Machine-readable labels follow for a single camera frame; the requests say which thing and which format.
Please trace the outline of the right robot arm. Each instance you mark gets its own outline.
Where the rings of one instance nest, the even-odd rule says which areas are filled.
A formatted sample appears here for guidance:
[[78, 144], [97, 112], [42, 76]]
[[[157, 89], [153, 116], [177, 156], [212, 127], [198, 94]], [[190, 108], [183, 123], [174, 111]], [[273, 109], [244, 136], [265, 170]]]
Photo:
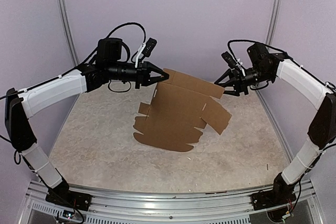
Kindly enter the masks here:
[[323, 82], [283, 49], [254, 40], [230, 40], [227, 51], [221, 54], [228, 69], [215, 81], [225, 88], [224, 94], [248, 95], [280, 80], [297, 91], [315, 110], [307, 129], [307, 138], [290, 164], [280, 172], [269, 192], [273, 205], [288, 198], [293, 187], [305, 173], [312, 170], [327, 149], [335, 141], [335, 85]]

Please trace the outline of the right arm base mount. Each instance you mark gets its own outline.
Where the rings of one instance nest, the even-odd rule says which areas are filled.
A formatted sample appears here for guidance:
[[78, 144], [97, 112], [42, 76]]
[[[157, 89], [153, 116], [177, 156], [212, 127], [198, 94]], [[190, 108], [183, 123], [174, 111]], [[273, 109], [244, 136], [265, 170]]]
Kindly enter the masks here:
[[289, 201], [294, 202], [297, 198], [294, 192], [276, 196], [273, 190], [260, 190], [251, 196], [254, 210], [262, 210], [275, 206], [287, 204]]

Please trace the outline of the brown cardboard box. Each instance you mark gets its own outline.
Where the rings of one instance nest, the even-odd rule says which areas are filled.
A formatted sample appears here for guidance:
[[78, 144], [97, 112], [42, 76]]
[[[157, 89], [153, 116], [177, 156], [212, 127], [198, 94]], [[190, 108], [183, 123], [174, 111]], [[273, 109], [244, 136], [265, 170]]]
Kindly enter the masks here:
[[217, 134], [232, 115], [218, 103], [224, 88], [208, 81], [165, 69], [169, 78], [157, 83], [149, 104], [140, 103], [133, 136], [141, 144], [188, 152], [209, 125]]

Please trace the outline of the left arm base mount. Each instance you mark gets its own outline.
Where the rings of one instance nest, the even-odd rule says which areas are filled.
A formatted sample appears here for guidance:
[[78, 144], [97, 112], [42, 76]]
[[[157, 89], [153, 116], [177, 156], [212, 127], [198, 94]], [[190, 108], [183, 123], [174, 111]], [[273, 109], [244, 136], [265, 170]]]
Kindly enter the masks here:
[[65, 196], [61, 197], [49, 191], [45, 200], [55, 205], [60, 205], [82, 211], [88, 211], [92, 196], [90, 194], [70, 190], [66, 193]]

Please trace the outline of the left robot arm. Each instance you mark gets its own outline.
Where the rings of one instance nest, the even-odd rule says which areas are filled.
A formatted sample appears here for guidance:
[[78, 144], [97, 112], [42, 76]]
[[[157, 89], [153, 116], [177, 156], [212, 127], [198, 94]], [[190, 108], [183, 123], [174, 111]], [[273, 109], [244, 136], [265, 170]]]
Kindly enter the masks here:
[[98, 41], [94, 57], [68, 73], [21, 90], [6, 93], [5, 126], [12, 147], [52, 191], [53, 197], [66, 206], [73, 201], [73, 193], [62, 175], [54, 168], [47, 155], [37, 144], [29, 119], [41, 110], [69, 97], [91, 92], [112, 80], [133, 82], [135, 88], [147, 87], [167, 80], [169, 74], [154, 64], [144, 61], [157, 41], [150, 38], [135, 55], [135, 62], [121, 61], [126, 44], [120, 38]]

